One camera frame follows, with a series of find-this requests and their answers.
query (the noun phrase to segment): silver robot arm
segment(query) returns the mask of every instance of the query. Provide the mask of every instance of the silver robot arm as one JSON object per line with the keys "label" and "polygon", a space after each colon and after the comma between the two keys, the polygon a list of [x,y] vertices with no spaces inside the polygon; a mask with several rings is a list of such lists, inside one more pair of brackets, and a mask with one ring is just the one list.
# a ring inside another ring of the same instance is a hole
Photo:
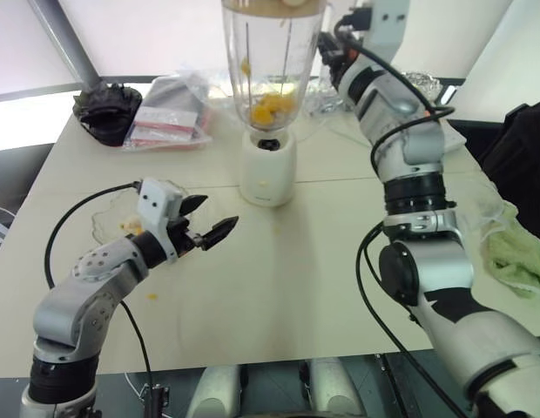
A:
{"label": "silver robot arm", "polygon": [[182,197],[170,182],[145,179],[138,214],[145,232],[100,246],[79,259],[69,277],[37,307],[37,339],[24,390],[21,418],[97,418],[98,357],[117,305],[164,261],[173,262],[195,247],[208,250],[223,240],[238,218],[220,221],[199,235],[185,216],[207,196]]}
{"label": "silver robot arm", "polygon": [[[390,61],[402,40],[407,8],[405,1],[377,1],[338,27],[366,30],[366,49]],[[321,34],[319,51],[371,144],[426,116],[407,86],[363,55],[354,57],[353,49],[329,34]],[[476,415],[540,417],[540,341],[471,295],[474,273],[456,204],[445,199],[443,145],[440,124],[429,121],[374,146],[372,164],[384,184],[388,212],[382,230],[390,240],[380,255],[381,286],[414,315]]]}

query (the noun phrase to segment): white table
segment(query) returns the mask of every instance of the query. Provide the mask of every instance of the white table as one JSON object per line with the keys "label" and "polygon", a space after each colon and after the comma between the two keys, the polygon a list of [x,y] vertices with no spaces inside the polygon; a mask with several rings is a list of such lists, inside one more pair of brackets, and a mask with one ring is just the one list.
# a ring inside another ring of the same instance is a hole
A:
{"label": "white table", "polygon": [[[395,350],[364,307],[354,279],[355,250],[384,216],[369,149],[307,125],[301,120],[296,126],[314,134],[299,144],[295,197],[279,209],[265,209],[239,195],[240,130],[224,119],[215,121],[216,138],[204,150],[125,153],[92,140],[71,118],[0,250],[0,376],[29,373],[32,315],[47,292],[43,256],[51,228],[90,192],[146,175],[210,197],[194,214],[196,230],[240,216],[220,245],[157,267],[127,298],[153,369]],[[484,177],[464,148],[447,155],[445,166],[449,190]],[[81,253],[97,245],[91,215],[109,202],[101,198],[81,208],[58,235],[52,258],[57,281]],[[376,255],[385,242],[378,239],[371,253]],[[540,298],[518,299],[484,272],[477,247],[471,252],[474,295],[539,335]],[[370,299],[400,340],[409,349],[429,348],[423,331],[369,279],[366,267],[362,271]],[[151,299],[152,293],[158,298]],[[136,336],[119,309],[99,371],[143,369]]]}

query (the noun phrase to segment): white blender base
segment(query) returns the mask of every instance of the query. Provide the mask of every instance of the white blender base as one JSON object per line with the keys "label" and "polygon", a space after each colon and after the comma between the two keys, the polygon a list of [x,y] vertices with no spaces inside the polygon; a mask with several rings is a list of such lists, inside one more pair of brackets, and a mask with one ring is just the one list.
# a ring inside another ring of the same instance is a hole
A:
{"label": "white blender base", "polygon": [[[280,149],[260,149],[257,144],[261,139],[278,139]],[[240,167],[241,195],[258,206],[287,203],[294,195],[296,166],[297,141],[288,131],[268,134],[245,131]]]}

